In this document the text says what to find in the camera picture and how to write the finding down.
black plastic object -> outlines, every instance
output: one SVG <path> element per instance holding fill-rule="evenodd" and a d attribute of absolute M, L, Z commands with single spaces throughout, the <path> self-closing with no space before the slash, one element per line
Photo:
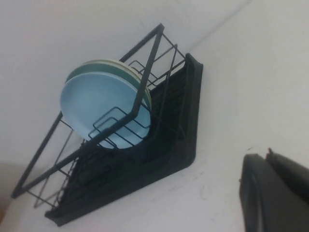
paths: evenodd
<path fill-rule="evenodd" d="M 309 231 L 309 170 L 270 152 L 246 155 L 240 200 L 246 232 Z"/>
<path fill-rule="evenodd" d="M 149 136 L 136 147 L 106 154 L 106 149 L 97 146 L 77 161 L 59 206 L 46 212 L 47 218 L 61 226 L 194 161 L 202 65 L 190 55 L 186 58 L 186 65 L 170 77 L 162 119 L 175 130 L 181 120 L 187 136 L 176 139 L 168 127 L 162 126 L 153 137 L 158 123 L 153 118 Z M 161 99 L 164 86 L 163 82 L 151 91 L 153 111 L 160 108 L 161 101 L 157 100 Z"/>
<path fill-rule="evenodd" d="M 28 192 L 36 197 L 35 208 L 44 203 L 52 207 L 45 216 L 61 226 L 186 168 L 194 161 L 203 65 L 190 54 L 184 56 L 178 50 L 177 44 L 173 44 L 163 30 L 163 25 L 158 25 L 120 59 L 142 75 L 132 111 L 127 114 L 119 107 L 110 109 L 93 122 L 93 130 L 97 131 L 98 135 L 93 138 L 89 135 L 89 141 L 84 140 L 79 149 L 64 159 L 61 159 L 61 155 L 73 130 L 62 120 L 62 114 L 59 113 L 17 183 L 12 193 L 13 198 Z M 134 59 L 135 54 L 140 49 L 144 49 L 152 38 L 154 38 L 154 43 L 149 57 L 144 60 Z M 164 52 L 158 55 L 161 39 L 167 41 L 168 48 L 164 48 Z M 158 72 L 153 69 L 156 62 L 163 66 L 167 65 L 167 70 Z M 141 102 L 146 87 L 150 90 L 152 98 L 151 109 Z M 150 112 L 149 134 L 138 145 L 119 149 L 109 136 L 114 133 L 130 143 L 121 137 L 117 130 L 121 127 L 130 130 L 126 127 L 130 121 L 139 124 L 135 117 L 140 107 L 145 107 Z M 117 120 L 109 116 L 113 110 L 123 112 L 124 117 Z M 113 120 L 114 124 L 100 131 L 100 126 L 108 120 Z M 60 123 L 69 127 L 71 132 L 64 141 L 55 163 L 43 174 L 25 184 L 29 173 Z M 103 140 L 110 143 L 113 149 L 101 147 L 99 143 Z M 65 171 L 65 166 L 70 166 L 70 169 Z M 46 191 L 45 187 L 50 176 L 56 172 L 63 174 L 64 177 L 61 188 L 48 197 L 43 197 L 47 195 L 44 191 Z M 42 187 L 39 193 L 34 193 L 32 188 L 41 182 Z"/>

black wire dish rack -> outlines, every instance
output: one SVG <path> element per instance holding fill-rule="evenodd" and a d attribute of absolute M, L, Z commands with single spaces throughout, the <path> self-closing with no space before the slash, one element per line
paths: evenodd
<path fill-rule="evenodd" d="M 47 211 L 45 216 L 61 226 L 191 165 L 196 154 L 197 119 L 203 65 L 190 54 L 184 56 L 178 50 L 177 45 L 173 44 L 163 33 L 163 30 L 164 26 L 158 25 L 120 59 L 121 62 L 128 62 L 133 55 L 154 38 L 146 65 L 137 59 L 128 63 L 142 75 L 140 88 L 131 112 L 127 114 L 119 107 L 108 111 L 93 123 L 93 131 L 89 134 L 91 139 L 89 141 L 83 140 L 78 150 L 59 161 L 73 133 L 70 126 L 62 120 L 62 113 L 60 113 L 17 183 L 12 198 L 17 198 L 25 192 L 30 193 L 37 198 L 34 207 L 43 203 L 50 205 L 51 210 Z M 157 56 L 162 37 L 168 42 L 170 48 Z M 172 52 L 173 56 L 169 61 L 168 70 L 159 76 L 154 74 L 152 71 L 154 63 L 162 60 L 169 52 Z M 177 55 L 181 59 L 177 64 L 174 64 Z M 149 88 L 152 99 L 151 110 L 142 103 L 146 87 Z M 142 125 L 135 120 L 140 107 L 149 110 L 150 125 Z M 109 116 L 112 111 L 121 111 L 124 115 L 123 118 L 118 120 Z M 114 124 L 101 131 L 102 125 L 109 121 L 114 121 Z M 117 133 L 120 128 L 125 127 L 135 134 L 126 126 L 131 121 L 141 127 L 149 128 L 148 135 L 137 145 L 133 145 Z M 54 165 L 42 175 L 25 184 L 59 123 L 68 126 L 71 131 Z M 109 138 L 113 133 L 132 147 L 118 149 Z M 113 149 L 100 146 L 99 143 L 103 140 L 112 145 Z M 67 165 L 70 168 L 68 171 L 64 171 L 63 167 Z M 49 177 L 56 172 L 62 173 L 65 177 L 61 188 L 50 196 L 43 197 L 42 193 Z M 39 194 L 30 191 L 41 182 L 43 185 Z"/>

plate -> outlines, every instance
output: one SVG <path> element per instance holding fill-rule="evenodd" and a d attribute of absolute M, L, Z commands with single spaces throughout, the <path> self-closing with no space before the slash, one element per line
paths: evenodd
<path fill-rule="evenodd" d="M 65 84 L 60 107 L 66 122 L 86 140 L 113 125 L 128 114 L 137 94 L 137 88 L 124 78 L 108 72 L 84 72 Z M 128 148 L 140 143 L 149 132 L 150 113 L 140 107 L 135 121 L 126 124 L 100 145 L 106 148 Z"/>
<path fill-rule="evenodd" d="M 112 59 L 96 59 L 88 61 L 82 64 L 80 67 L 76 68 L 70 73 L 67 78 L 67 81 L 73 77 L 88 72 L 106 72 L 122 77 L 130 84 L 132 84 L 136 89 L 140 87 L 140 77 L 130 66 Z M 148 109 L 151 111 L 151 97 L 148 88 L 145 89 L 145 99 Z"/>

